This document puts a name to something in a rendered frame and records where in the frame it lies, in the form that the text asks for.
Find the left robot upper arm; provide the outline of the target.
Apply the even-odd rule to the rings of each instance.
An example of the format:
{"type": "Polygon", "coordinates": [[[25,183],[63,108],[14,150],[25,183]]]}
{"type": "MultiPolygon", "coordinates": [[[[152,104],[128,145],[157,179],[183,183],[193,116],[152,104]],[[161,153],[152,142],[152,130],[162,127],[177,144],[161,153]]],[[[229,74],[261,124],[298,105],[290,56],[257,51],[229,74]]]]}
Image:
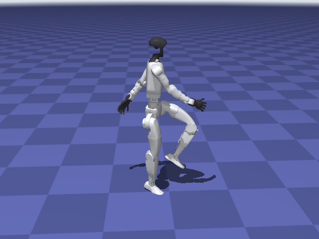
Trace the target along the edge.
{"type": "Polygon", "coordinates": [[[140,84],[142,85],[142,86],[146,86],[146,69],[145,69],[145,71],[143,72],[143,75],[142,75],[142,77],[140,78],[140,80],[139,80],[139,82],[140,82],[140,84]]]}

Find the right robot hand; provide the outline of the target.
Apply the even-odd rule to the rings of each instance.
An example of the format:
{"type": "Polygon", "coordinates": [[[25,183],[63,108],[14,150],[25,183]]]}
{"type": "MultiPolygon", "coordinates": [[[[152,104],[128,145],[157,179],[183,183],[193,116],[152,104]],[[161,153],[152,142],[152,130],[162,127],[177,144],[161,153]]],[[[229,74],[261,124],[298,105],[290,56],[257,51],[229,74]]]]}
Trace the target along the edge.
{"type": "MultiPolygon", "coordinates": [[[[190,99],[193,99],[193,98],[190,98],[190,99]]],[[[191,104],[188,104],[188,105],[193,106],[193,107],[195,106],[197,109],[199,109],[203,112],[204,111],[203,109],[205,109],[204,107],[206,106],[206,105],[204,105],[204,104],[206,104],[206,102],[202,101],[202,100],[204,100],[204,98],[200,99],[200,100],[196,100],[196,99],[193,99],[193,100],[195,100],[194,105],[191,105],[191,104]],[[201,108],[203,108],[203,109],[201,109],[201,108]]]]}

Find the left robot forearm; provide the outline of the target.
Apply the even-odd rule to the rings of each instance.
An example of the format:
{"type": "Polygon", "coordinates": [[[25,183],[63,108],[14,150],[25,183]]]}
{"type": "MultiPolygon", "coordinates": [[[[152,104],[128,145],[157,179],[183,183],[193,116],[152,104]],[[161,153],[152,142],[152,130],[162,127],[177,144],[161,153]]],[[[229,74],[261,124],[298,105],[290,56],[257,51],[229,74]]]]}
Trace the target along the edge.
{"type": "Polygon", "coordinates": [[[138,92],[143,88],[143,86],[140,84],[139,80],[136,82],[134,88],[130,91],[130,97],[129,100],[133,100],[135,96],[137,96],[138,92]]]}

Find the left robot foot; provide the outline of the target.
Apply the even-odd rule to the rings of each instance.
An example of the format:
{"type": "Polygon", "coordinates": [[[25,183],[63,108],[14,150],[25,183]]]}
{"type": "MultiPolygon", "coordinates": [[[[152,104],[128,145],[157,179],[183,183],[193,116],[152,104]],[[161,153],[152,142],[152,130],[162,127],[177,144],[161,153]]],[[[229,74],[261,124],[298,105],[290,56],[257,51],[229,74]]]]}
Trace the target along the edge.
{"type": "Polygon", "coordinates": [[[166,156],[166,159],[168,159],[169,161],[173,162],[175,165],[179,166],[180,168],[184,169],[185,166],[181,163],[181,161],[179,160],[179,158],[177,157],[174,158],[172,153],[168,153],[166,156]]]}

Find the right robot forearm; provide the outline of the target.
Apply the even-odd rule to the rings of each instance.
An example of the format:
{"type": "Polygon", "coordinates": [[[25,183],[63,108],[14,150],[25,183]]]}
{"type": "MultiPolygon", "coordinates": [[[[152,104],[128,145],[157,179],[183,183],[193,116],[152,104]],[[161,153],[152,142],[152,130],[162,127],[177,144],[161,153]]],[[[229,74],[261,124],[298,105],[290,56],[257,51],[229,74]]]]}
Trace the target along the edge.
{"type": "Polygon", "coordinates": [[[180,90],[178,91],[176,87],[171,87],[169,92],[175,99],[182,101],[184,104],[194,105],[195,100],[185,96],[185,94],[183,94],[180,90]]]}

